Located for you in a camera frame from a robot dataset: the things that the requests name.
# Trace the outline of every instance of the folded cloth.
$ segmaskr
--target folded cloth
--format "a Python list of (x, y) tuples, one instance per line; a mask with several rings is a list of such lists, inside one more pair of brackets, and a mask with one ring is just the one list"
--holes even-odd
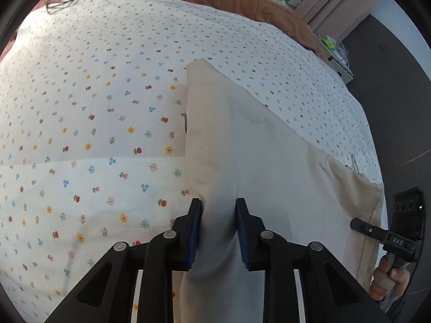
[(383, 185), (301, 139), (206, 60), (187, 65), (187, 85), (187, 176), (204, 212), (196, 261), (180, 289), (182, 322), (262, 321), (264, 275), (242, 264), (238, 197), (288, 241), (322, 242), (368, 289), (378, 243), (350, 221), (379, 224)]

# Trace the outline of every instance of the green object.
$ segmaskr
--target green object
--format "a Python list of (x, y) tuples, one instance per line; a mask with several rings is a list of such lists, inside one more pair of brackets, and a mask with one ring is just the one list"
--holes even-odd
[(335, 50), (335, 45), (333, 44), (332, 40), (328, 38), (327, 36), (322, 39), (322, 42), (325, 44), (326, 47), (328, 47), (330, 50)]

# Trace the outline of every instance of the human hand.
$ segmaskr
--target human hand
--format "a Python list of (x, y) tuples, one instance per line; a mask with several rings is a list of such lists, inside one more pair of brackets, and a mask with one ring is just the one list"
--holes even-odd
[[(379, 266), (377, 269), (382, 271), (383, 273), (387, 273), (389, 269), (391, 268), (391, 265), (389, 265), (389, 262), (386, 260), (386, 257), (383, 256), (380, 259)], [(389, 277), (398, 283), (397, 285), (397, 292), (395, 296), (395, 300), (398, 300), (406, 291), (407, 285), (410, 281), (410, 272), (406, 268), (399, 268), (399, 269), (392, 269), (391, 273), (389, 274)], [(382, 300), (385, 296), (389, 294), (389, 291), (381, 288), (377, 285), (376, 281), (373, 280), (370, 286), (370, 296), (374, 300)]]

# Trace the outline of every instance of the metal button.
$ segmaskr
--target metal button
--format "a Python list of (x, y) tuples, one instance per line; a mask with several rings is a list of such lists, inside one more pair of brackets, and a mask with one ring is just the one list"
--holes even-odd
[(127, 244), (123, 241), (119, 241), (118, 243), (114, 244), (114, 250), (115, 251), (124, 251), (127, 248)]
[(177, 233), (175, 231), (172, 231), (172, 230), (166, 231), (166, 232), (163, 233), (163, 237), (166, 238), (166, 239), (173, 239), (176, 236), (177, 236)]
[(322, 245), (322, 243), (319, 243), (318, 241), (312, 241), (310, 243), (310, 248), (314, 251), (320, 251), (320, 250), (323, 250), (323, 245)]
[(274, 237), (274, 234), (271, 231), (265, 230), (260, 233), (260, 236), (264, 239), (271, 239)]

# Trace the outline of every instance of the light blue wall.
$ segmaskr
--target light blue wall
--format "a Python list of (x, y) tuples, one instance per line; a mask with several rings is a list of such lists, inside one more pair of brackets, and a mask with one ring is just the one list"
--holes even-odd
[(382, 0), (371, 14), (406, 46), (431, 79), (431, 50), (402, 8), (394, 0)]

